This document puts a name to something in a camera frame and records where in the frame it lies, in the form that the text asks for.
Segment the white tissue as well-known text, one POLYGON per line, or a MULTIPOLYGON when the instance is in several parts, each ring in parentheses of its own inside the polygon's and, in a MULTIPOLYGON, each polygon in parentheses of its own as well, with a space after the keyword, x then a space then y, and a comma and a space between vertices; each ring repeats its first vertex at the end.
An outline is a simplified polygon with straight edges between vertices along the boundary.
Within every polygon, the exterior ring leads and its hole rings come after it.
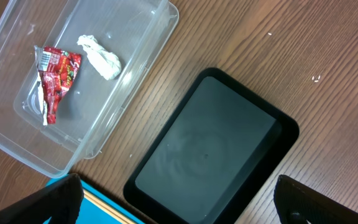
POLYGON ((108 52, 93 35, 79 36, 77 44, 82 46, 90 64, 105 80, 112 80, 121 73, 122 65, 118 56, 108 52))

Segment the red snack wrapper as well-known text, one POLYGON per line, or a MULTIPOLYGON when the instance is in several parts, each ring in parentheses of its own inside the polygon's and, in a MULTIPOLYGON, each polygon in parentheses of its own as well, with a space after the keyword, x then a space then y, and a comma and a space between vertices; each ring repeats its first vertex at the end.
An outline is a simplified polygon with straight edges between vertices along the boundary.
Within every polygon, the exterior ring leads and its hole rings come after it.
POLYGON ((37 96, 44 126, 55 124, 58 104, 68 93, 81 65, 81 54, 55 47, 34 47, 37 96))

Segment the wooden chopstick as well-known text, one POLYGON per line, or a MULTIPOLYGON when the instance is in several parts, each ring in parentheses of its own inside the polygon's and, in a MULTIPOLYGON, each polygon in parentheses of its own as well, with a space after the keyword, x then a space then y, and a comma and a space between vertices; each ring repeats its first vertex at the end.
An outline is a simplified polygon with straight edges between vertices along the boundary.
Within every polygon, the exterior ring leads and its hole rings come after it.
POLYGON ((104 213, 108 214, 110 217, 113 217, 119 223, 123 224, 135 224, 135 221, 125 216, 120 211, 116 210, 112 206, 108 205, 106 202, 102 201, 100 198, 97 198, 95 195, 90 193, 87 190, 83 191, 84 198, 90 201, 93 205, 97 206, 104 213))

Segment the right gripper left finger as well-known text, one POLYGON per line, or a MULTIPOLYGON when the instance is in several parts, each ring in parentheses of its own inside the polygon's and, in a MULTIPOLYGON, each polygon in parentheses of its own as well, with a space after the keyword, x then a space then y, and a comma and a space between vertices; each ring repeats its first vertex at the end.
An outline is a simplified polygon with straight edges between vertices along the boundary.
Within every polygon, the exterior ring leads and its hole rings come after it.
POLYGON ((0 210, 0 224, 75 223, 84 198, 78 174, 69 174, 0 210))

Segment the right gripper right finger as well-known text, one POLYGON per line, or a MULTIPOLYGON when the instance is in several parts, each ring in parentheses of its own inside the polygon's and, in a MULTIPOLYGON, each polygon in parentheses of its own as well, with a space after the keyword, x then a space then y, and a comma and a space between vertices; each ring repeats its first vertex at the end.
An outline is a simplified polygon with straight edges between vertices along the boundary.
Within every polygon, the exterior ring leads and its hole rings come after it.
POLYGON ((278 176, 273 201, 284 224, 358 224, 357 212, 287 175, 278 176))

